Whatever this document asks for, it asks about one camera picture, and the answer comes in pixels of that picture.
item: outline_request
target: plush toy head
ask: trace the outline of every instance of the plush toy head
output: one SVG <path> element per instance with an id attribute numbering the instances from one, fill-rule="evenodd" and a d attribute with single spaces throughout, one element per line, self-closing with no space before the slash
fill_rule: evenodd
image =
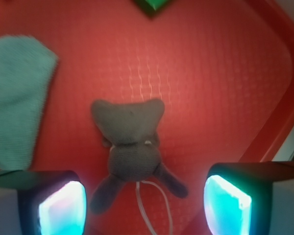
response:
<path id="1" fill-rule="evenodd" d="M 157 126 L 164 113 L 164 103 L 152 99 L 144 103 L 111 104 L 97 100 L 92 116 L 103 134 L 103 145 L 111 147 L 109 176 L 96 189 L 90 207 L 94 213 L 105 212 L 127 181 L 141 181 L 154 175 L 175 196 L 188 195 L 187 188 L 162 164 Z"/>

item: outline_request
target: stuffed animal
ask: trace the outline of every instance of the stuffed animal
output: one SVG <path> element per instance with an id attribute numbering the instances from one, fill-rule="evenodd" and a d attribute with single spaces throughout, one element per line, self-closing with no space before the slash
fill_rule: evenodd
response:
<path id="1" fill-rule="evenodd" d="M 126 182 L 137 182 L 155 176 L 179 198 L 188 190 L 161 161 L 158 123 L 165 105 L 159 99 L 143 103 L 112 104 L 97 100 L 91 111 L 103 134 L 102 143 L 110 147 L 109 176 L 97 187 L 90 202 L 93 213 L 107 211 Z"/>

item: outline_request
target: green object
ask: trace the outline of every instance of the green object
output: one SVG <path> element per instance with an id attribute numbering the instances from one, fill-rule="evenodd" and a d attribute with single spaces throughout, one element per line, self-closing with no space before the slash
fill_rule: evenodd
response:
<path id="1" fill-rule="evenodd" d="M 145 0 L 154 10 L 159 9 L 163 6 L 168 0 Z"/>
<path id="2" fill-rule="evenodd" d="M 169 0 L 135 0 L 140 8 L 149 16 L 154 16 L 158 13 Z"/>
<path id="3" fill-rule="evenodd" d="M 34 38 L 0 38 L 0 169 L 29 168 L 56 62 Z"/>

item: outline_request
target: red tray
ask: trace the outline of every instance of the red tray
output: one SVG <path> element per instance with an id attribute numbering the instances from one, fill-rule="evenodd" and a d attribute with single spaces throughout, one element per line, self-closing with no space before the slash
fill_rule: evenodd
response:
<path id="1" fill-rule="evenodd" d="M 93 100 L 162 98 L 163 161 L 190 190 L 184 200 L 165 190 L 175 234 L 208 233 L 212 164 L 271 160 L 294 124 L 294 25 L 270 0 L 175 0 L 152 20 L 131 0 L 0 0 L 5 34 L 32 35 L 60 57 L 31 170 L 72 169 L 88 198 L 108 174 Z M 141 194 L 166 234 L 160 192 Z M 134 183 L 107 213 L 88 213 L 86 233 L 149 233 Z"/>

